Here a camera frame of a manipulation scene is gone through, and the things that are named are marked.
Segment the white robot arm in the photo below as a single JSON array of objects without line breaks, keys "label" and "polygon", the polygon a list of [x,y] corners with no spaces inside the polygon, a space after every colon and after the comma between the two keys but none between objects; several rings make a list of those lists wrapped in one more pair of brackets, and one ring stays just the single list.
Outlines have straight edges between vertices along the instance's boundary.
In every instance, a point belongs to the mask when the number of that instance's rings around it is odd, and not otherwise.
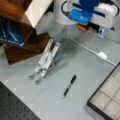
[{"label": "white robot arm", "polygon": [[113,0],[66,0],[61,5],[61,12],[76,22],[80,31],[92,29],[102,33],[105,29],[114,28],[120,7]]}]

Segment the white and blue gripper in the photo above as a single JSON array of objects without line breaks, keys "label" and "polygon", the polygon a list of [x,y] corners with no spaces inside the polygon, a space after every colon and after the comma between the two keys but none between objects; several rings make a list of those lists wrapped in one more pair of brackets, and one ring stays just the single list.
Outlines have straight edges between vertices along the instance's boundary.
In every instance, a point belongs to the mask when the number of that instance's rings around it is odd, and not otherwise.
[{"label": "white and blue gripper", "polygon": [[119,15],[119,6],[113,0],[77,0],[72,7],[70,12],[62,13],[83,26],[111,29]]}]

